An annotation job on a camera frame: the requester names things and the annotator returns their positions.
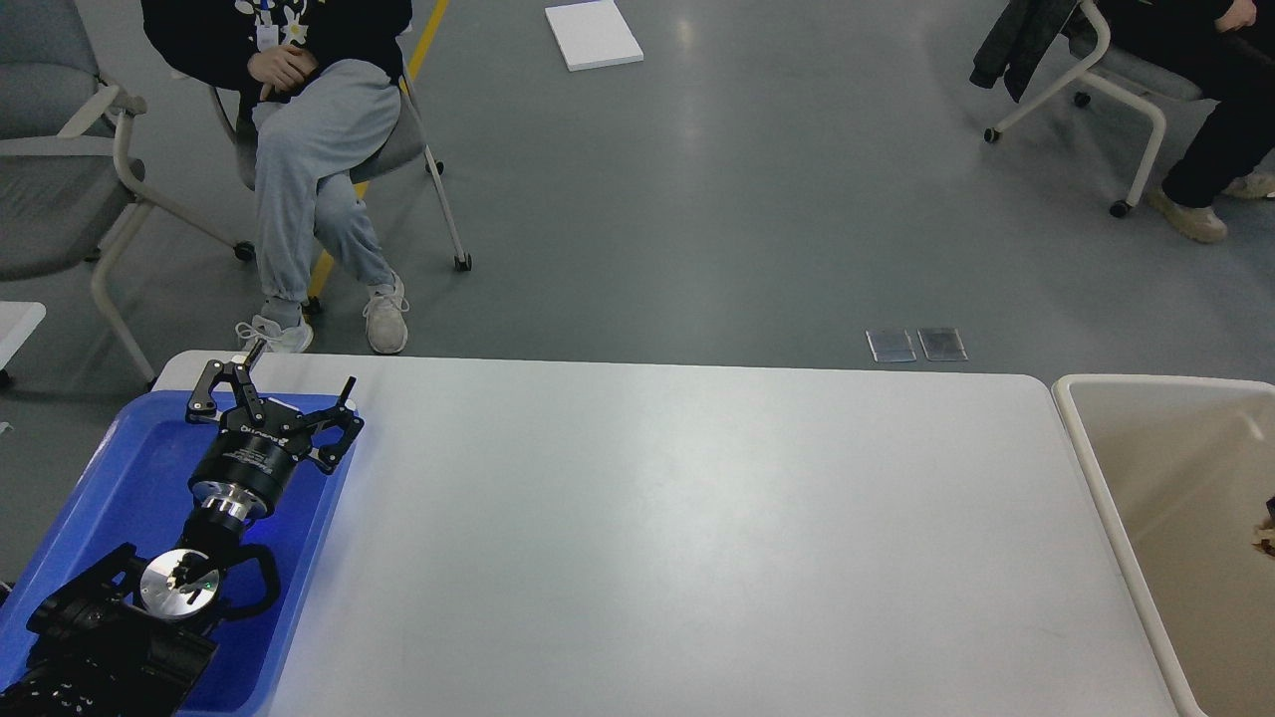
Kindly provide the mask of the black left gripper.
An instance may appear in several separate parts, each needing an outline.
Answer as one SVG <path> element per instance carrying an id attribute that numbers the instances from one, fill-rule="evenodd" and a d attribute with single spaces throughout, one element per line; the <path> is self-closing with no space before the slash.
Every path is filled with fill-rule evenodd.
<path id="1" fill-rule="evenodd" d="M 265 339 L 254 339 L 241 358 L 210 358 L 187 397 L 187 424 L 217 425 L 217 435 L 187 480 L 191 515 L 199 521 L 273 515 L 303 461 L 333 475 L 363 431 L 365 420 L 348 404 L 354 376 L 347 378 L 337 403 L 325 410 L 302 413 L 295 404 L 263 401 L 250 370 L 265 350 Z M 235 408 L 218 408 L 213 390 L 219 385 L 229 387 Z"/>

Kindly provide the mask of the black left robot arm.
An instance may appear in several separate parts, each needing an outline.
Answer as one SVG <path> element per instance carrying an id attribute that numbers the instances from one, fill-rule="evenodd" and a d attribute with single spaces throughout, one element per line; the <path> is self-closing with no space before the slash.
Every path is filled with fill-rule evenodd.
<path id="1" fill-rule="evenodd" d="M 255 346 L 115 418 L 3 603 L 5 716 L 254 716 L 278 684 L 363 430 L 259 393 Z"/>

